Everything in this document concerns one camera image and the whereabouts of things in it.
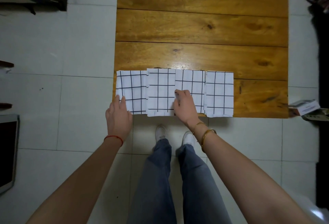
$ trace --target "gold bracelet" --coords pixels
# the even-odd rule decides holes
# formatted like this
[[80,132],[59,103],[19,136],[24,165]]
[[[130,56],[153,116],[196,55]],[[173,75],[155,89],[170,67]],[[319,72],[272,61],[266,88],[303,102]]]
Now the gold bracelet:
[[194,127],[193,132],[192,132],[193,135],[194,135],[194,133],[195,133],[195,129],[196,129],[196,127],[197,127],[199,124],[204,124],[205,126],[207,126],[204,122],[199,122],[199,123],[197,123],[197,124],[195,125],[195,127]]
[[206,135],[207,135],[210,131],[213,131],[215,134],[217,134],[217,132],[216,132],[214,129],[206,130],[206,132],[203,134],[202,139],[201,139],[201,142],[200,142],[201,149],[202,149],[203,153],[205,153],[205,151],[204,151],[204,149],[203,149],[203,143],[204,143],[204,141],[205,141]]

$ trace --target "left hand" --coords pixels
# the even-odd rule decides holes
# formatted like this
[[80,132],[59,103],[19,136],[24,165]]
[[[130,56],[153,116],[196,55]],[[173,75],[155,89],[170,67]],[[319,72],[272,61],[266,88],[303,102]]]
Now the left hand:
[[105,112],[108,135],[115,135],[125,140],[133,124],[133,115],[127,111],[126,98],[123,96],[119,102],[119,95],[109,105]]

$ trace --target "gray jeans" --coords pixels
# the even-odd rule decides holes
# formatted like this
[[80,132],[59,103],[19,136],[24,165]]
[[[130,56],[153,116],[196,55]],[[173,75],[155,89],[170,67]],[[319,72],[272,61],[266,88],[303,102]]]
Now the gray jeans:
[[[185,224],[231,224],[223,199],[208,166],[183,145],[177,150],[183,179]],[[171,146],[167,139],[157,142],[144,165],[127,224],[174,224],[176,214],[169,186]]]

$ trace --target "foot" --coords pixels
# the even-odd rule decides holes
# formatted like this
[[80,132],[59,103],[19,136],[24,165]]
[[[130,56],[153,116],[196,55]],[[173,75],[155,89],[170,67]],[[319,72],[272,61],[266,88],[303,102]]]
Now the foot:
[[194,147],[195,143],[196,143],[196,138],[194,137],[192,132],[191,131],[186,131],[184,136],[183,136],[182,145],[190,144]]
[[155,130],[155,140],[158,142],[161,139],[167,138],[167,136],[166,128],[162,124],[159,125]]

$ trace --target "wooden tabletop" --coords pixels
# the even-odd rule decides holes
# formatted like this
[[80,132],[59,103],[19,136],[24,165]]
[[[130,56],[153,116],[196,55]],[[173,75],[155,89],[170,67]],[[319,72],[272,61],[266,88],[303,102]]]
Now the wooden tabletop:
[[288,0],[117,0],[116,71],[234,72],[234,117],[288,117]]

